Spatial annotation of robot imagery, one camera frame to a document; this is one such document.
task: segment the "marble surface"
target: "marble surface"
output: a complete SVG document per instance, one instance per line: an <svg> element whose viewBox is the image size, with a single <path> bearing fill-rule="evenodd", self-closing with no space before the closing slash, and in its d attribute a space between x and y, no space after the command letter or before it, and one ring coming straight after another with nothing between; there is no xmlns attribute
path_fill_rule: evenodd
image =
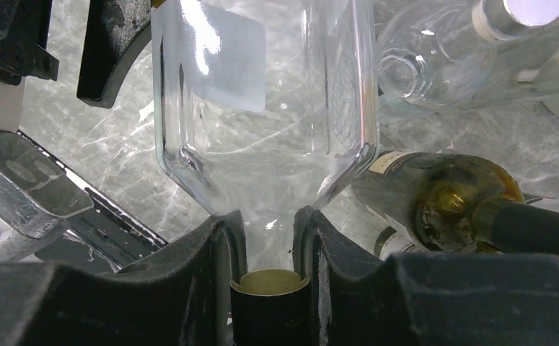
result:
<svg viewBox="0 0 559 346"><path fill-rule="evenodd" d="M395 6L377 2L379 26ZM57 82L31 79L22 129L89 183L167 240L208 214L159 168L154 154L151 46L135 62L111 110L76 98L88 1L55 1L48 51L61 62ZM401 120L381 129L385 148L474 154L505 167L524 191L559 198L559 119L541 103ZM385 227L342 193L327 217L364 249Z"/></svg>

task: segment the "silver bottle cap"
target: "silver bottle cap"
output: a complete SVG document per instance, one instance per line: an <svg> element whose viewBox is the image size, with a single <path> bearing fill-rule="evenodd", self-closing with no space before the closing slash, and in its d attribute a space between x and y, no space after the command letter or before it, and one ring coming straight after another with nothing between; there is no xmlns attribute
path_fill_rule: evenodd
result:
<svg viewBox="0 0 559 346"><path fill-rule="evenodd" d="M480 5L488 25L505 40L559 17L559 0L481 0Z"/></svg>

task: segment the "wine bottle neck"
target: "wine bottle neck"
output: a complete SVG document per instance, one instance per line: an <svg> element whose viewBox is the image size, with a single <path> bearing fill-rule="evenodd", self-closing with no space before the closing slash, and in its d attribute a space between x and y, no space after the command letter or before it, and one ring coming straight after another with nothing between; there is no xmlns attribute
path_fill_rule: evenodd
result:
<svg viewBox="0 0 559 346"><path fill-rule="evenodd" d="M511 200L479 204L472 224L480 241L502 252L541 252L559 255L559 213Z"/></svg>

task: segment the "gray marble countertop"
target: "gray marble countertop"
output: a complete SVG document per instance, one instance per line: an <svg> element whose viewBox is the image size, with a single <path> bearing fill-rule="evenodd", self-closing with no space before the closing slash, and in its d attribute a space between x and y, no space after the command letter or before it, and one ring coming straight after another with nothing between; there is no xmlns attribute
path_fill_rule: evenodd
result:
<svg viewBox="0 0 559 346"><path fill-rule="evenodd" d="M48 51L57 82L30 79L22 129L92 185L171 241L207 216L159 168L154 153L151 46L135 62L111 110L76 98L88 1L55 1ZM394 10L377 11L383 23ZM382 144L409 151L455 151L505 167L524 191L559 198L559 119L539 102L384 125ZM386 226L345 193L324 209L344 234L372 250Z"/></svg>

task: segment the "green wine bottle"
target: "green wine bottle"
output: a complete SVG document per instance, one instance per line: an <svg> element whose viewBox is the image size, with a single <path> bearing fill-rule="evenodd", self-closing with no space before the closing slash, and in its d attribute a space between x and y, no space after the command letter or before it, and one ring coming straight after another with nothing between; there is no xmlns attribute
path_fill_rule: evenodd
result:
<svg viewBox="0 0 559 346"><path fill-rule="evenodd" d="M511 175L480 157L387 151L351 189L427 251L559 254L559 213L525 205Z"/></svg>

